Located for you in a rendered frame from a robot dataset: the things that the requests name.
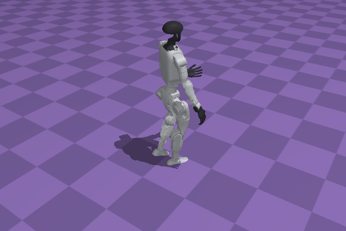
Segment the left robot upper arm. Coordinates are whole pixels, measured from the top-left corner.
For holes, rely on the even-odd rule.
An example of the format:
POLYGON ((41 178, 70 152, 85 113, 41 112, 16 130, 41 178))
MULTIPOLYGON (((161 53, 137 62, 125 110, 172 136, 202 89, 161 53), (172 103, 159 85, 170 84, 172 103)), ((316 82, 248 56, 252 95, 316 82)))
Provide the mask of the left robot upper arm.
MULTIPOLYGON (((166 42, 166 41, 160 41, 159 43, 158 43, 158 48, 159 48, 159 50, 160 50, 160 46, 162 45, 162 43, 164 43, 164 42, 166 42)), ((161 65, 160 65, 160 56, 159 56, 159 69, 161 70, 161 65)))

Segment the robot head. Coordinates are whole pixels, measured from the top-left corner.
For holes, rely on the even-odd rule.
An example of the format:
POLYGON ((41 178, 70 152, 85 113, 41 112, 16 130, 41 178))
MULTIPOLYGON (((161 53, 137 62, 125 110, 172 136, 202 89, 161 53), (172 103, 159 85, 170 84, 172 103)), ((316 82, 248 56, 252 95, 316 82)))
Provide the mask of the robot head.
MULTIPOLYGON (((173 34, 174 36, 168 39, 168 42, 163 46, 166 51, 174 50, 174 45, 176 42, 181 40, 181 32, 183 30, 183 25, 177 21, 168 21, 163 25, 162 30, 166 34, 173 34), (178 37, 177 35, 178 34, 178 37)), ((178 48, 177 46, 175 48, 178 48)))

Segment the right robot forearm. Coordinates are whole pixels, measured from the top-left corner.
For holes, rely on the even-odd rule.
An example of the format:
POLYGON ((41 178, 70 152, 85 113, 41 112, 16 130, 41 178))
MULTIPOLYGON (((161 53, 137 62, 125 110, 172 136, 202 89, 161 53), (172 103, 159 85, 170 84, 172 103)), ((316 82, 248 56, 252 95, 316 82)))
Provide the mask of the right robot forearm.
POLYGON ((198 102, 198 99, 195 95, 195 91, 193 90, 193 86, 191 83, 186 83, 185 86, 185 95, 188 97, 188 100, 190 102, 190 104, 193 107, 197 107, 198 110, 201 107, 201 104, 198 102))

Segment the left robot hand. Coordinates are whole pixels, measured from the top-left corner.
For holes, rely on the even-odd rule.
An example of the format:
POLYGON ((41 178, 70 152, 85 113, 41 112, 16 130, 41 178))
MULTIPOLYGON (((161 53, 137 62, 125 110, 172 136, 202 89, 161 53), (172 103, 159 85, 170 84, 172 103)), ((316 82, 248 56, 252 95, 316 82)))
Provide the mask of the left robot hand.
POLYGON ((199 69, 199 68, 201 68, 201 67, 192 69, 194 66, 196 66, 196 65, 194 64, 194 65, 192 65, 189 69, 187 69, 188 77, 200 77, 200 76, 202 76, 202 75, 198 75, 198 74, 201 74, 201 73, 202 73, 202 72, 199 72, 199 71, 202 71, 202 69, 201 69, 201 70, 197 70, 197 69, 199 69), (194 71, 194 70, 196 70, 196 71, 194 71), (195 72, 199 72, 199 73, 195 73, 195 72))

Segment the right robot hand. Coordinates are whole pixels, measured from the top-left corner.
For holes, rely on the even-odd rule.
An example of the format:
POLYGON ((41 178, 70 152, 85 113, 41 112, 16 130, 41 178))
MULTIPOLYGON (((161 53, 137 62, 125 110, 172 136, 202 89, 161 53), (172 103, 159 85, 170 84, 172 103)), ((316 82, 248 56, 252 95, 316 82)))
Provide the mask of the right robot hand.
POLYGON ((200 124, 201 125, 204 121, 205 121, 205 118, 206 118, 206 115, 205 115, 205 110, 202 109, 202 107, 198 108, 197 107, 193 107, 194 111, 198 113, 198 117, 200 119, 200 124))

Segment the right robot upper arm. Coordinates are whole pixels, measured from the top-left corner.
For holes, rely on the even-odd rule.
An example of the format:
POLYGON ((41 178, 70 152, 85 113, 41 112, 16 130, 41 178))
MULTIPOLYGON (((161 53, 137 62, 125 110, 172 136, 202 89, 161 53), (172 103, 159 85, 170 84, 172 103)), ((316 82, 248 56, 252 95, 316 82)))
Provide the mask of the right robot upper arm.
MULTIPOLYGON (((191 83, 190 80, 188 80, 188 72, 187 72, 187 60, 186 58, 181 54, 175 54, 173 55, 174 58, 174 65, 177 68, 179 79, 181 82, 182 88, 185 90, 184 86, 186 83, 191 83)), ((193 86, 193 84, 192 84, 193 86)))

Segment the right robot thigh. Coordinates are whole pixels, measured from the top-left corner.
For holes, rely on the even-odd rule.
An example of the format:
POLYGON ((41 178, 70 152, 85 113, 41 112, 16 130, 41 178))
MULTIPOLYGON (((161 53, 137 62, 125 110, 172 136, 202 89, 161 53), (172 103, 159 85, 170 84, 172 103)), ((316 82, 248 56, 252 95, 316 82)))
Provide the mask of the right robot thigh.
POLYGON ((182 137, 185 134, 190 120, 189 106, 186 101, 180 101, 178 98, 172 101, 172 109, 176 114, 177 129, 173 129, 170 132, 170 137, 173 140, 173 136, 181 134, 182 137))

